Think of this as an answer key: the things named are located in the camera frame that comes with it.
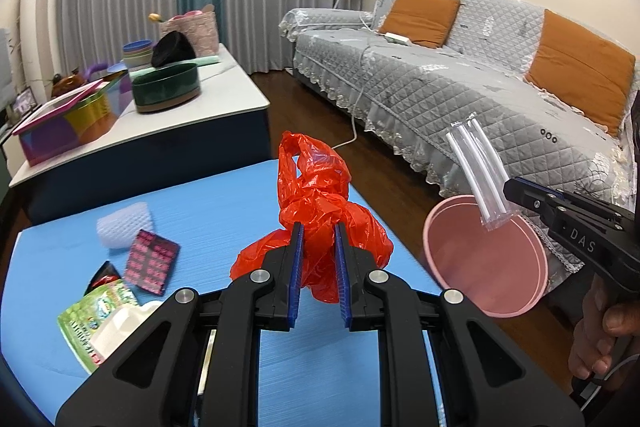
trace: pink trash bin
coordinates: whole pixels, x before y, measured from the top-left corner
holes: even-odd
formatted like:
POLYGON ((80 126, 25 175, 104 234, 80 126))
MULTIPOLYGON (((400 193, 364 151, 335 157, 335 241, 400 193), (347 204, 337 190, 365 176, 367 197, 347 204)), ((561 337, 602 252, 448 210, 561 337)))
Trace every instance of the pink trash bin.
POLYGON ((439 203, 424 224, 431 275, 490 317, 522 315, 544 295, 548 266, 540 238, 520 216, 487 230, 473 196, 439 203))

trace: pink basket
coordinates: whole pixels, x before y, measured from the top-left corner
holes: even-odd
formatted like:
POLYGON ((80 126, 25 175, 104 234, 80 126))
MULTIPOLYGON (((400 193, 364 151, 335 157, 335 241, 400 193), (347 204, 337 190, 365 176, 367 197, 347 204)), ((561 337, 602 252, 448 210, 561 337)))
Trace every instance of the pink basket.
POLYGON ((173 31, 184 33, 193 46, 196 57, 210 57, 218 54, 220 39, 215 12, 185 15, 160 23, 161 37, 173 31))
POLYGON ((544 295, 548 266, 540 238, 520 216, 489 232, 473 196, 439 203, 423 231, 431 275, 490 317, 522 315, 544 295))

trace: human hand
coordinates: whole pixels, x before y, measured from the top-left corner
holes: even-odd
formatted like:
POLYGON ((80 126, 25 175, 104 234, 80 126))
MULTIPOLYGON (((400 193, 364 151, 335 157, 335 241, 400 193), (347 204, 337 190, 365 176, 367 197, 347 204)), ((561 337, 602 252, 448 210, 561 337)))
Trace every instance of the human hand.
MULTIPOLYGON (((618 304, 607 310, 608 299, 604 281, 596 275, 582 301, 584 316, 575 327, 569 355, 569 370, 581 380, 587 379, 592 371, 596 375, 610 371, 610 353, 617 337, 640 335, 640 301, 618 304)), ((632 343, 626 356, 638 352, 640 339, 632 343)))

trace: sofa armrest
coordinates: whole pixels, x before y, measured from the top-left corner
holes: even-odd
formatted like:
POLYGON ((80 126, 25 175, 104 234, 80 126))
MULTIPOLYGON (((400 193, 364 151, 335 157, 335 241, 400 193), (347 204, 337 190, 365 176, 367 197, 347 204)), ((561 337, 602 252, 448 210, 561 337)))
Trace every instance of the sofa armrest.
POLYGON ((339 30, 370 26, 372 12, 332 10, 330 8, 295 8, 284 16, 279 25, 280 35, 295 42, 306 30, 339 30))

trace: purple handle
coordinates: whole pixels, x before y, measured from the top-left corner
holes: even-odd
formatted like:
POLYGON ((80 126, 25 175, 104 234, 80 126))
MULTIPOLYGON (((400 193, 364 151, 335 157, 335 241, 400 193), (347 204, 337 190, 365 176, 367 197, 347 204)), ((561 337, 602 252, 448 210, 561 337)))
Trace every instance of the purple handle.
POLYGON ((108 64, 94 64, 93 66, 90 66, 89 68, 84 70, 84 73, 82 74, 82 76, 84 76, 86 80, 89 80, 91 78, 91 75, 94 74, 96 71, 103 71, 108 67, 109 67, 108 64))

